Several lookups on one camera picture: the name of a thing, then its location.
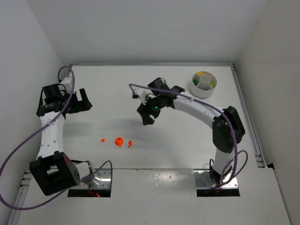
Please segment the orange round lego piece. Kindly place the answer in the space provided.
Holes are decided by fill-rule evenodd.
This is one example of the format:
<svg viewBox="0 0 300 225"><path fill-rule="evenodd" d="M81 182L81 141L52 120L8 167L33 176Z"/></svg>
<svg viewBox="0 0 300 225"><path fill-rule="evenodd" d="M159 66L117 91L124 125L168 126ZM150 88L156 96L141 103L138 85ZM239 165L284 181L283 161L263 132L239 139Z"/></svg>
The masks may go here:
<svg viewBox="0 0 300 225"><path fill-rule="evenodd" d="M124 140L123 140L122 137L117 137L117 138L114 140L114 143L115 143L116 146L121 147L121 146L123 145L123 143L124 143Z"/></svg>

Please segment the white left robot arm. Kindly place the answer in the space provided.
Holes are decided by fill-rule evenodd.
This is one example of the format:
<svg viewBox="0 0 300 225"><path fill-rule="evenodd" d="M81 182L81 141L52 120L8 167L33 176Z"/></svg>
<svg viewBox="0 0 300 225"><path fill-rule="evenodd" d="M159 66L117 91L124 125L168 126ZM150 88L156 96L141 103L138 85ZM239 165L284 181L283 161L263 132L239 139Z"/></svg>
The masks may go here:
<svg viewBox="0 0 300 225"><path fill-rule="evenodd" d="M63 149L63 127L66 114L88 111L92 104L85 89L79 90L81 100L65 84L44 86L41 90L37 116L42 127L41 144L30 172L46 196L77 186L92 172L89 161L71 160Z"/></svg>

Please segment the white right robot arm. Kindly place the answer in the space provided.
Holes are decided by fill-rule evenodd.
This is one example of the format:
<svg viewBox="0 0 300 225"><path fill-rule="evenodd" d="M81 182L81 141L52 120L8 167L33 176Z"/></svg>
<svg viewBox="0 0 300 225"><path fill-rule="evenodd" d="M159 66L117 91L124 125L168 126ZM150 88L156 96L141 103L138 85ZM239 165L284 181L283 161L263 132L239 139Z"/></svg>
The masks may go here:
<svg viewBox="0 0 300 225"><path fill-rule="evenodd" d="M132 97L141 101L137 112L143 125L152 125L161 110L170 107L187 113L212 130L212 141L216 147L215 158L210 161L210 180L221 186L229 174L233 179L237 174L238 143L241 142L245 129L237 110L229 106L217 108L199 99L193 98L180 86L168 87L163 78L156 78L147 86L131 84Z"/></svg>

